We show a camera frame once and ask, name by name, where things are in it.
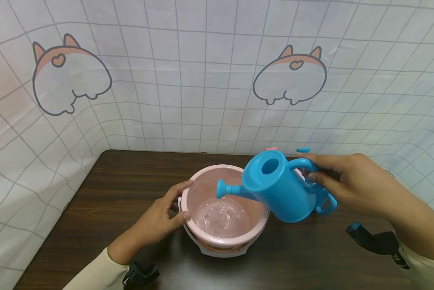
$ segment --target white sleeve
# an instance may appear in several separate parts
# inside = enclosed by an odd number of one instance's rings
[[[127,271],[128,266],[113,262],[105,248],[63,290],[122,290],[122,279]]]
[[[399,252],[410,269],[402,269],[416,289],[434,290],[434,261],[420,256],[399,241]]]

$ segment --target black strap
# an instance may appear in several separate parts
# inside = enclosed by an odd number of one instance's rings
[[[156,265],[151,264],[142,269],[137,261],[133,261],[123,278],[124,290],[134,290],[141,286],[147,286],[159,277],[159,270]]]
[[[361,223],[356,222],[346,228],[346,232],[362,248],[379,255],[390,255],[394,262],[403,269],[410,269],[399,253],[399,242],[393,232],[370,234]]]

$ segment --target forearm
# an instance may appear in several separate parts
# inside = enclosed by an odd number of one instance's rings
[[[410,195],[388,220],[406,247],[434,260],[434,211],[427,204]]]
[[[141,237],[138,237],[138,231],[132,227],[107,247],[107,254],[117,264],[129,265],[144,246]]]

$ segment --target hand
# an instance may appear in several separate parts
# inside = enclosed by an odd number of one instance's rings
[[[172,219],[169,219],[168,214],[171,208],[178,210],[172,202],[177,201],[183,190],[190,187],[191,184],[193,184],[193,181],[187,180],[172,186],[165,196],[154,201],[135,223],[132,230],[137,233],[142,247],[161,241],[174,229],[184,225],[191,219],[191,214],[188,211],[182,211]]]
[[[310,182],[320,184],[348,208],[385,218],[401,243],[434,260],[434,211],[391,174],[363,154],[298,153],[298,157],[307,158],[320,167],[320,171],[306,173]]]
[[[320,167],[308,173],[340,203],[364,214],[391,219],[404,199],[416,199],[391,174],[363,154],[347,156],[298,153]]]
[[[193,184],[192,180],[172,186],[164,197],[157,199],[140,219],[126,232],[116,238],[108,247],[107,254],[117,264],[128,265],[141,248],[161,241],[165,236],[191,219],[188,211],[178,213],[169,219],[169,209],[177,209],[177,201],[184,189]]]

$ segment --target bucket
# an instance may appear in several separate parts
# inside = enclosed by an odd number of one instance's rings
[[[220,238],[202,230],[196,224],[196,211],[209,199],[216,199],[217,181],[229,185],[241,185],[243,169],[233,165],[213,165],[199,170],[191,177],[192,186],[183,190],[178,206],[180,211],[189,211],[192,219],[184,225],[190,238],[201,248],[201,252],[214,257],[235,257],[246,253],[247,248],[259,237],[269,217],[269,209],[262,203],[238,196],[231,196],[248,217],[245,231],[232,238]]]

